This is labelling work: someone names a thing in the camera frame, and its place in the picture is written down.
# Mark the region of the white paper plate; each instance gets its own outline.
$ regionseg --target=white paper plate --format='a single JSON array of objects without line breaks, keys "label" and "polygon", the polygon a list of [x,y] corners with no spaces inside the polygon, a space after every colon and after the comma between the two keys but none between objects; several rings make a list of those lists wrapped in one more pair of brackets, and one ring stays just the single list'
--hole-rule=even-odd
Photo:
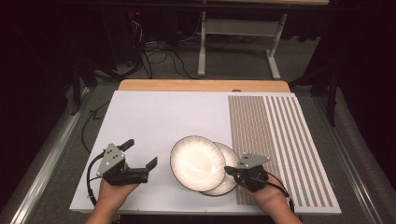
[{"label": "white paper plate", "polygon": [[188,136],[179,140],[171,152],[172,172],[188,189],[214,189],[224,179],[224,166],[221,150],[201,136]]},{"label": "white paper plate", "polygon": [[[225,158],[226,165],[235,167],[235,165],[239,161],[239,158],[236,155],[236,153],[230,147],[227,147],[222,143],[215,142],[215,144],[221,150],[221,152]],[[209,196],[220,196],[220,195],[224,195],[224,194],[230,192],[231,190],[233,190],[236,187],[236,185],[237,184],[233,180],[233,176],[226,174],[224,176],[224,180],[221,182],[220,185],[218,185],[216,188],[214,188],[212,190],[204,191],[202,193],[205,195],[209,195]]]}]

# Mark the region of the human hand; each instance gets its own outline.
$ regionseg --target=human hand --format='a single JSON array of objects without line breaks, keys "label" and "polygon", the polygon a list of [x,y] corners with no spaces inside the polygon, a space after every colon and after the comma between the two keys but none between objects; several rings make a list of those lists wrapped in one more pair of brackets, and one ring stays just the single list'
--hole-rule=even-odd
[{"label": "human hand", "polygon": [[111,186],[102,178],[96,206],[86,223],[111,223],[111,218],[125,203],[128,195],[138,186],[139,184]]},{"label": "human hand", "polygon": [[[268,175],[268,177],[268,182],[275,184],[283,189],[283,186],[278,179],[276,179],[272,175]],[[285,194],[281,190],[269,185],[254,193],[247,189],[244,190],[253,197],[254,201],[260,207],[260,209],[268,216],[270,216],[276,224],[302,223],[300,219],[298,219],[297,216],[295,216],[291,212]]]}]

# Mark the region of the wooden table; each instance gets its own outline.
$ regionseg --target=wooden table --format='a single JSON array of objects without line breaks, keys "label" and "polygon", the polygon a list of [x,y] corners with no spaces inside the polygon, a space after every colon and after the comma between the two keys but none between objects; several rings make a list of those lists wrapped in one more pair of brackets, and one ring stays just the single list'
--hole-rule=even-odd
[{"label": "wooden table", "polygon": [[268,91],[290,92],[285,81],[126,79],[119,91]]}]

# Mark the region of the gray carpet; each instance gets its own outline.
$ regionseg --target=gray carpet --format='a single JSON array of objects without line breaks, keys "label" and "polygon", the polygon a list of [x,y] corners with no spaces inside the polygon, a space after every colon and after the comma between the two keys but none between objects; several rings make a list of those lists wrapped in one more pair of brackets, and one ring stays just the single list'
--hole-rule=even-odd
[{"label": "gray carpet", "polygon": [[[267,40],[252,43],[231,44],[221,49],[208,49],[206,63],[207,79],[271,79],[268,64],[264,60],[262,44]],[[209,42],[212,47],[221,46],[221,41]],[[300,43],[297,40],[282,40],[276,53],[276,62],[282,78],[286,81],[294,80],[304,73],[313,50],[318,42],[307,41]],[[183,59],[186,70],[191,76],[196,75],[198,62],[198,47],[180,45],[174,49]],[[183,69],[181,61],[175,57],[174,61],[163,53],[152,54],[148,52],[148,59],[152,64],[152,75],[154,78],[184,78],[178,75]],[[130,78],[147,78],[147,72],[142,68]],[[40,198],[33,214],[27,223],[83,223],[88,215],[71,212],[68,208],[75,193],[78,181],[81,178],[89,153],[84,149],[81,142],[83,126],[91,114],[91,110],[111,99],[112,93],[118,84],[111,80],[100,80],[99,86],[92,90],[89,102],[81,108],[81,117],[69,138],[60,158],[58,165],[53,171],[52,177]],[[323,162],[327,175],[332,182],[335,196],[340,203],[342,215],[339,216],[303,216],[304,223],[370,223],[364,214],[359,198],[352,188],[345,166],[342,163],[337,145],[334,142],[331,129],[323,118],[323,112],[318,104],[321,98],[311,97],[306,87],[296,88],[296,92],[307,124],[317,146],[319,156]],[[395,192],[388,180],[381,173],[369,149],[359,135],[353,118],[350,117],[347,104],[342,95],[337,98],[336,107],[336,131],[340,133],[343,143],[348,148],[350,156],[356,165],[358,172],[363,176],[363,182],[367,185],[370,194],[374,196],[375,207],[380,210],[379,214],[384,223],[396,223],[394,211],[396,211]],[[97,113],[98,118],[106,114],[106,106]],[[99,132],[102,119],[90,119],[84,132],[84,139],[89,148],[92,147],[96,135]],[[46,158],[48,151],[43,149],[37,156],[32,168],[28,171],[21,185],[12,196],[7,208],[2,211],[0,223],[9,223],[18,209],[23,196],[30,188],[29,183],[38,172],[40,164]],[[143,223],[143,218],[137,218],[137,223]],[[145,217],[145,222],[150,223],[155,217]]]}]

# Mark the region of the white stand leg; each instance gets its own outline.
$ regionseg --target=white stand leg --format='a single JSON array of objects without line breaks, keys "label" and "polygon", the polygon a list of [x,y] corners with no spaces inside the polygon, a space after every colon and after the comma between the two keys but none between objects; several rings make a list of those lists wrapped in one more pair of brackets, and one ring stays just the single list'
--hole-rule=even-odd
[{"label": "white stand leg", "polygon": [[205,64],[206,64],[205,36],[206,36],[206,12],[202,12],[201,48],[199,51],[198,77],[205,76]]},{"label": "white stand leg", "polygon": [[271,49],[268,49],[266,51],[267,60],[270,65],[273,79],[280,79],[280,74],[279,74],[279,71],[277,70],[274,55],[275,55],[275,51],[277,48],[277,44],[279,43],[279,40],[280,40],[280,36],[282,35],[283,27],[285,26],[285,21],[286,21],[287,17],[288,17],[287,14],[282,14],[282,17],[280,18],[279,25],[277,26],[277,29],[276,29],[276,34],[274,36],[274,45]]}]

